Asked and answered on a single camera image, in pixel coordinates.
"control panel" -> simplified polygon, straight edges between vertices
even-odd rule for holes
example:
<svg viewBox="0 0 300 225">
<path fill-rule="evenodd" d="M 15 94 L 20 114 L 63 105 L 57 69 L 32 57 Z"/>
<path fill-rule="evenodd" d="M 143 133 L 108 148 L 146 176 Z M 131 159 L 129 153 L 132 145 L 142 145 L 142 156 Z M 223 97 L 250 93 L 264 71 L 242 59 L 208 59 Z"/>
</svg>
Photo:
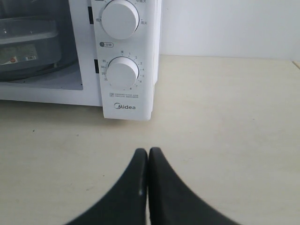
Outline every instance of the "control panel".
<svg viewBox="0 0 300 225">
<path fill-rule="evenodd" d="M 149 120 L 162 0 L 92 0 L 104 117 Z"/>
</svg>

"oven door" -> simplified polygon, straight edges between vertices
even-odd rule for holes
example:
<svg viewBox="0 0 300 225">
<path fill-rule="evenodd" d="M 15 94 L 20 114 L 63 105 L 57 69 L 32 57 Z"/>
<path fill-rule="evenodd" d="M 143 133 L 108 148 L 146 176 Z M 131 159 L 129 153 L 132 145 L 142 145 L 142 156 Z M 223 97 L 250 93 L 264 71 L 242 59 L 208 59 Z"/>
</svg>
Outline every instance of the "oven door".
<svg viewBox="0 0 300 225">
<path fill-rule="evenodd" d="M 0 99 L 102 106 L 90 0 L 0 1 Z"/>
</svg>

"countertop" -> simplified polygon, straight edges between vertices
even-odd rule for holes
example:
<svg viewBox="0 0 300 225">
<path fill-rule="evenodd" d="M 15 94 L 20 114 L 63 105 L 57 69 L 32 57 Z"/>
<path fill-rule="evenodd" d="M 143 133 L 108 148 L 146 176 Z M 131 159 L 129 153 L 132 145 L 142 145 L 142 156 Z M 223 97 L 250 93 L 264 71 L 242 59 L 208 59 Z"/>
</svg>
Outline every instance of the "countertop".
<svg viewBox="0 0 300 225">
<path fill-rule="evenodd" d="M 61 225 L 136 148 L 243 225 L 300 224 L 300 70 L 289 61 L 162 56 L 151 121 L 101 107 L 0 101 L 0 224 Z"/>
</svg>

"timer dial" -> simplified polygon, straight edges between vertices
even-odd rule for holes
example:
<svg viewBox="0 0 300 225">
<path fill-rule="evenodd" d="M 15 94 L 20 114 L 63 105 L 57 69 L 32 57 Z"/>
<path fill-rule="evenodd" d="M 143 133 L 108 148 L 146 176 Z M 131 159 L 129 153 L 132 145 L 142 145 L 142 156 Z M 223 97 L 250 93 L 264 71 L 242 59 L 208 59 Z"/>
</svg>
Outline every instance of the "timer dial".
<svg viewBox="0 0 300 225">
<path fill-rule="evenodd" d="M 108 82 L 117 89 L 128 89 L 134 85 L 139 76 L 139 67 L 129 58 L 113 59 L 106 71 Z"/>
<path fill-rule="evenodd" d="M 131 37 L 140 22 L 135 6 L 127 0 L 111 1 L 102 13 L 102 26 L 114 39 L 124 40 Z"/>
</svg>

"microwave oven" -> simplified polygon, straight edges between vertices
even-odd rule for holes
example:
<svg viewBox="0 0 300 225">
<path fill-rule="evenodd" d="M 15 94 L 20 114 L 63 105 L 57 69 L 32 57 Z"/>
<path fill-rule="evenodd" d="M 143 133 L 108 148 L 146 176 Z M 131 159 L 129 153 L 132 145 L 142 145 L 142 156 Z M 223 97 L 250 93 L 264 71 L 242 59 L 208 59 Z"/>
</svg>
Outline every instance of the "microwave oven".
<svg viewBox="0 0 300 225">
<path fill-rule="evenodd" d="M 162 0 L 0 1 L 0 99 L 149 120 Z"/>
</svg>

